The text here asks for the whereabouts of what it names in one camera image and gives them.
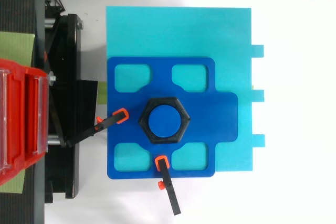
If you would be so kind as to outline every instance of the black hexagonal nut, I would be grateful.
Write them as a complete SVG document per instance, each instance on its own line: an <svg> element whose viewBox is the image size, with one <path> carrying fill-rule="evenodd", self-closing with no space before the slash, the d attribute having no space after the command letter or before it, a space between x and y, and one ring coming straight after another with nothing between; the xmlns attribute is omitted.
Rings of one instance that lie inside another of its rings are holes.
<svg viewBox="0 0 336 224"><path fill-rule="evenodd" d="M155 135L151 129L149 128L149 116L151 112L160 105L170 105L174 107L180 114L181 117L181 125L178 131L169 137L159 137ZM139 124L142 130L145 132L146 136L148 137L149 141L152 144L174 144L178 143L184 132L186 131L190 122L190 116L188 115L187 111L182 106L181 102L176 97L163 97L163 98L152 98L148 101L146 107L144 108L140 118Z"/></svg>

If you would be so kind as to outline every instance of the black metal frame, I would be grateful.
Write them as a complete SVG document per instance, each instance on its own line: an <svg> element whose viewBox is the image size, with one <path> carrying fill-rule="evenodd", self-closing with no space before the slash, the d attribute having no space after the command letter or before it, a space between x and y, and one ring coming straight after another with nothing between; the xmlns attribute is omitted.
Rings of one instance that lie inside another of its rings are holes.
<svg viewBox="0 0 336 224"><path fill-rule="evenodd" d="M65 142L93 127L96 113L97 81L80 77L80 19L75 14L57 16L52 29L46 29L49 69L57 81L50 87L49 134L57 135L60 145L49 145L46 154L45 202L53 193L75 198L79 184L79 144Z"/></svg>

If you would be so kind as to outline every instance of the screw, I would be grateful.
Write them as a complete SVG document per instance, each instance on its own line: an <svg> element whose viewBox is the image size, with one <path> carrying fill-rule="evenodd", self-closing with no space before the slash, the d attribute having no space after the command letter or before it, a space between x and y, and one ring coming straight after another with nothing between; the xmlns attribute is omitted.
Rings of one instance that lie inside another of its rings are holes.
<svg viewBox="0 0 336 224"><path fill-rule="evenodd" d="M83 30L83 21L79 20L79 21L77 22L77 29L79 29L79 30Z"/></svg>
<svg viewBox="0 0 336 224"><path fill-rule="evenodd" d="M164 186L164 182L163 182L163 181L159 181L157 184L158 184L160 190L163 190L163 189L166 188L166 187Z"/></svg>
<svg viewBox="0 0 336 224"><path fill-rule="evenodd" d="M54 85L54 82L57 80L56 76L54 76L54 73L51 71L48 75L48 81L49 85L52 86Z"/></svg>

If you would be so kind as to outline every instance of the orange clamp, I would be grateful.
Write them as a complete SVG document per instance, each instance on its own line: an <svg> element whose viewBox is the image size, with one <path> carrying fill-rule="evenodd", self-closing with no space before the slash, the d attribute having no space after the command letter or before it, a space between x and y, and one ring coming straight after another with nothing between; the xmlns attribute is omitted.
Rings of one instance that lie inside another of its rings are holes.
<svg viewBox="0 0 336 224"><path fill-rule="evenodd" d="M125 117L124 119L121 119L120 121L118 121L117 124L121 124L121 123L123 123L124 121L126 121L128 118L130 118L130 116L129 116L129 114L128 114L128 111L127 111L125 108L121 108L121 109L119 109L119 110L117 110L117 111L114 111L114 112L112 113L112 115L118 114L118 113L120 113L120 112L124 112L124 114L125 114L126 117Z"/></svg>
<svg viewBox="0 0 336 224"><path fill-rule="evenodd" d="M166 155L161 155L161 156L158 156L156 159L155 159L155 164L156 164L156 168L157 170L160 172L160 167L159 167L159 160L161 159L164 159L166 161L166 165L167 165L167 168L169 169L170 165L169 165L169 162L168 162L168 158Z"/></svg>

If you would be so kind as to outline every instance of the green object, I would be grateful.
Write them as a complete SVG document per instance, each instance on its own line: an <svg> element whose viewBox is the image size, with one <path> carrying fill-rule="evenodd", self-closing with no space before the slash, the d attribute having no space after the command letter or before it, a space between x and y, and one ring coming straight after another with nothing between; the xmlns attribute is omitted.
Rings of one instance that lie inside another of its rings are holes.
<svg viewBox="0 0 336 224"><path fill-rule="evenodd" d="M98 82L97 104L107 104L107 82L105 81Z"/></svg>
<svg viewBox="0 0 336 224"><path fill-rule="evenodd" d="M14 178L0 186L0 193L21 194L25 181L25 170L19 172Z"/></svg>
<svg viewBox="0 0 336 224"><path fill-rule="evenodd" d="M34 34L19 34L0 31L0 58L30 66L34 46ZM25 181L25 170L0 186L0 193L21 194Z"/></svg>
<svg viewBox="0 0 336 224"><path fill-rule="evenodd" d="M0 58L30 66L34 34L7 33L0 31Z"/></svg>

